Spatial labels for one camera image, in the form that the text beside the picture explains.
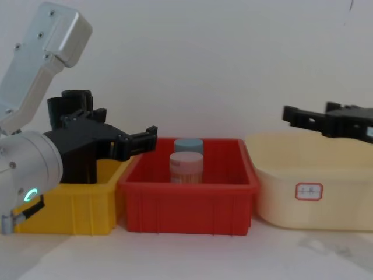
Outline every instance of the beige tub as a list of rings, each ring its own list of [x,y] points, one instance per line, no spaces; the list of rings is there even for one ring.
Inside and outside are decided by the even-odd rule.
[[[373,145],[316,132],[258,134],[257,212],[285,228],[373,230]]]

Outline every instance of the yellow bin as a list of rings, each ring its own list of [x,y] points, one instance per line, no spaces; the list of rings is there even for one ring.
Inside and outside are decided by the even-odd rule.
[[[121,216],[116,186],[130,160],[97,161],[97,184],[60,184],[44,195],[45,207],[16,226],[17,233],[108,235]],[[15,213],[28,208],[23,205]]]
[[[257,213],[294,229],[373,230],[373,145],[316,132],[249,136]]]

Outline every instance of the red plastic container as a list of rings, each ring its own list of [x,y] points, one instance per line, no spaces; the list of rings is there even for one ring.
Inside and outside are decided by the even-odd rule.
[[[259,183],[240,139],[204,139],[202,184],[170,183],[175,138],[135,158],[118,182],[130,232],[246,235]]]

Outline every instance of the red-bordered label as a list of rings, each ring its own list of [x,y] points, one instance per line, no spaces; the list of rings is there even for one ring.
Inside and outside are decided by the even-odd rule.
[[[298,183],[295,198],[304,201],[319,201],[322,198],[323,185],[320,183]]]

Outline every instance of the tabletop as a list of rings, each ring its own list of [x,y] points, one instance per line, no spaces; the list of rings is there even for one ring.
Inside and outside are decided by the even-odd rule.
[[[129,233],[0,236],[0,280],[373,279],[373,234],[286,230],[247,236]]]

